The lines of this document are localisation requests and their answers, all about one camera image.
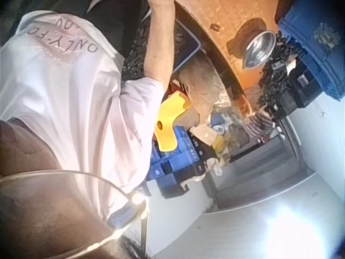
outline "blue bin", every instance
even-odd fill
[[[146,180],[151,181],[163,176],[165,176],[163,167],[161,166],[161,163],[158,162],[153,165],[150,165],[149,172],[146,176]]]
[[[341,100],[345,95],[343,18],[334,13],[329,1],[296,0],[279,29],[285,37],[295,38],[328,77],[329,84],[320,83],[323,75],[309,68],[309,57],[302,58],[325,93]]]
[[[186,130],[183,127],[174,127],[174,132],[178,143],[174,151],[160,152],[153,143],[148,181],[186,168],[200,160]]]

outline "glass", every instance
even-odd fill
[[[78,258],[119,238],[146,205],[88,173],[0,178],[0,251],[14,258]],[[114,228],[107,224],[110,214],[118,219]]]

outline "bright light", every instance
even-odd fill
[[[132,195],[132,203],[134,203],[135,205],[140,205],[147,200],[148,198],[142,193],[136,192]]]
[[[267,259],[325,259],[321,235],[305,219],[283,208],[270,222]]]

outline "glass rim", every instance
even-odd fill
[[[42,258],[42,259],[74,259],[74,258],[79,258],[80,256],[86,255],[98,248],[100,248],[101,246],[103,246],[104,244],[108,243],[109,241],[112,240],[116,240],[118,238],[120,238],[123,234],[123,232],[125,232],[125,230],[136,220],[138,219],[142,214],[144,214],[144,212],[147,209],[147,202],[146,200],[143,200],[143,202],[139,205],[135,204],[132,200],[131,195],[126,194],[123,190],[121,190],[118,186],[116,186],[115,184],[113,184],[112,182],[99,177],[97,175],[94,175],[92,173],[85,173],[85,172],[80,172],[80,171],[72,171],[72,170],[63,170],[63,169],[52,169],[52,170],[44,170],[44,171],[32,171],[32,172],[25,172],[25,173],[19,173],[19,174],[15,174],[15,175],[9,175],[9,176],[5,176],[5,177],[1,177],[0,178],[0,189],[1,189],[1,184],[4,182],[8,182],[8,181],[13,181],[13,180],[20,180],[23,178],[29,178],[32,176],[43,176],[43,175],[64,175],[64,174],[79,174],[79,175],[85,175],[85,176],[89,176],[95,179],[98,179],[100,181],[103,181],[107,184],[109,184],[111,187],[115,188],[117,191],[120,192],[120,194],[122,194],[125,198],[128,199],[128,202],[130,202],[131,204],[133,204],[136,208],[136,213],[133,215],[133,217],[131,217],[127,223],[120,229],[116,229],[113,231],[112,235],[110,235],[109,237],[105,237],[102,240],[100,240],[97,243],[93,243],[91,245],[86,245],[86,246],[82,246],[80,248],[76,248],[74,250],[68,251],[66,253],[63,253],[61,255],[56,255],[56,256],[51,256],[51,257],[47,257],[47,258]]]

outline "stainless steel bowl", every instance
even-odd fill
[[[244,52],[243,68],[251,69],[264,63],[272,54],[276,37],[272,31],[264,31],[255,36]]]

